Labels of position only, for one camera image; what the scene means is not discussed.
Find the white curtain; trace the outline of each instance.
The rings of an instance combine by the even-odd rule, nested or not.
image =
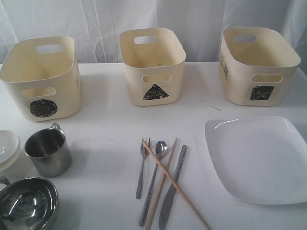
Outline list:
[[[233,26],[280,32],[307,73],[307,0],[0,0],[0,63],[27,38],[68,35],[79,63],[121,62],[119,35],[165,27],[187,61],[216,61],[221,31]]]

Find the square white plate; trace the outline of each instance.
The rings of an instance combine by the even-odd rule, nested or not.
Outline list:
[[[307,144],[286,118],[211,120],[205,136],[217,175],[234,198],[265,205],[307,201]]]

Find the pot handle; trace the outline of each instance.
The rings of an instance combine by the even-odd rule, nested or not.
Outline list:
[[[59,126],[58,123],[53,123],[52,126],[51,126],[51,128],[56,128],[56,129],[61,130],[61,127]]]
[[[0,184],[5,184],[6,186],[9,186],[11,182],[5,176],[0,176]]]

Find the white table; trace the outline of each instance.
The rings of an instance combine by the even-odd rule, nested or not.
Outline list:
[[[307,140],[307,82],[298,70],[283,100],[273,107],[244,107],[230,103],[223,92],[218,63],[187,63],[180,98],[168,105],[137,107],[128,99],[122,64],[80,64],[82,105],[75,115],[54,121],[26,121],[0,83],[0,129],[18,133],[23,146],[34,132],[58,122],[72,152],[71,167],[51,178],[60,196],[55,230],[140,229],[139,215],[154,169],[145,167],[141,200],[135,199],[141,165],[142,137],[169,145],[180,138],[170,167],[173,173],[182,144],[188,145],[179,184],[203,214],[212,230],[305,230],[307,203],[261,206],[239,202],[223,188],[204,139],[209,119],[281,115]],[[11,181],[39,176],[21,154],[0,176]],[[168,189],[165,184],[162,198]],[[157,210],[160,210],[162,198]],[[153,228],[158,229],[158,213]],[[167,229],[204,229],[176,194]]]

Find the fork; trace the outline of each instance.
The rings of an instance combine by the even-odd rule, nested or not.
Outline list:
[[[144,162],[146,157],[148,156],[149,152],[143,145],[144,138],[142,138],[142,145],[141,145],[141,155],[143,156],[140,175],[139,175],[139,182],[138,187],[136,189],[136,198],[140,199],[142,195],[142,187],[143,187],[143,169],[144,169]]]

